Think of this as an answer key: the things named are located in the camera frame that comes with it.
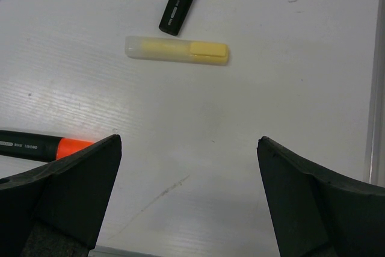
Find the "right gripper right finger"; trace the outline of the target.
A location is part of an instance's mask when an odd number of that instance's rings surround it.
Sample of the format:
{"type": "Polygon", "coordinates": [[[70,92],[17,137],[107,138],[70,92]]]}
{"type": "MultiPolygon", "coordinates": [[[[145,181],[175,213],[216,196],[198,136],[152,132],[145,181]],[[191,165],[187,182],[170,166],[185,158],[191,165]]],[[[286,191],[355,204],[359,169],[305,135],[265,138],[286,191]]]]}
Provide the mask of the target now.
{"type": "Polygon", "coordinates": [[[384,256],[384,188],[336,173],[268,137],[257,158],[281,256],[384,256]]]}

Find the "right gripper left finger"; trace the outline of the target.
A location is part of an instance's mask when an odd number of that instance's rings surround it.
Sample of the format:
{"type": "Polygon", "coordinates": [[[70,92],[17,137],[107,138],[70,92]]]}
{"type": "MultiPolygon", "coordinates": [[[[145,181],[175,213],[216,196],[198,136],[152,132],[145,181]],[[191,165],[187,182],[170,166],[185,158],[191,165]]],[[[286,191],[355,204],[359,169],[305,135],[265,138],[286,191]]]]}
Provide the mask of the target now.
{"type": "Polygon", "coordinates": [[[122,158],[117,134],[1,179],[1,256],[88,256],[122,158]]]}

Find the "pale yellow highlighter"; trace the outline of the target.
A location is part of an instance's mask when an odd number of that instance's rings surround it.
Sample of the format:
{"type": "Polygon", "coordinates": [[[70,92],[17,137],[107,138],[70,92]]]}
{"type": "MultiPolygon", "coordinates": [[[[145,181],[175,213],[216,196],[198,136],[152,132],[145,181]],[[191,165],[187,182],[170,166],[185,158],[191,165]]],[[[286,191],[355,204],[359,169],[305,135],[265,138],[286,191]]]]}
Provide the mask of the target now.
{"type": "Polygon", "coordinates": [[[141,60],[226,65],[229,48],[224,43],[157,37],[127,36],[125,54],[141,60]]]}

